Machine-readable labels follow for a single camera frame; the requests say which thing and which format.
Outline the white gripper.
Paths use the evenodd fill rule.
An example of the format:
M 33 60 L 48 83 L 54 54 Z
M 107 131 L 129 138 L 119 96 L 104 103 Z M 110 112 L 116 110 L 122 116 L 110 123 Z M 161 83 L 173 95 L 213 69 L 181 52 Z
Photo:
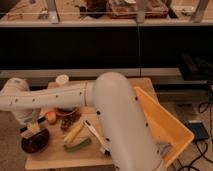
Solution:
M 27 125 L 40 115 L 40 109 L 13 110 L 12 114 L 21 125 Z

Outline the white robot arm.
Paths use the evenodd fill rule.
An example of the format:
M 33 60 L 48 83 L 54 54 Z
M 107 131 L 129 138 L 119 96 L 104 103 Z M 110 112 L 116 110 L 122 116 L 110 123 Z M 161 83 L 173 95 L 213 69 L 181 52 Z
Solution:
M 43 107 L 92 106 L 101 123 L 116 171 L 166 171 L 139 98 L 128 79 L 108 72 L 93 82 L 30 91 L 25 80 L 12 78 L 0 90 L 0 110 L 25 123 Z

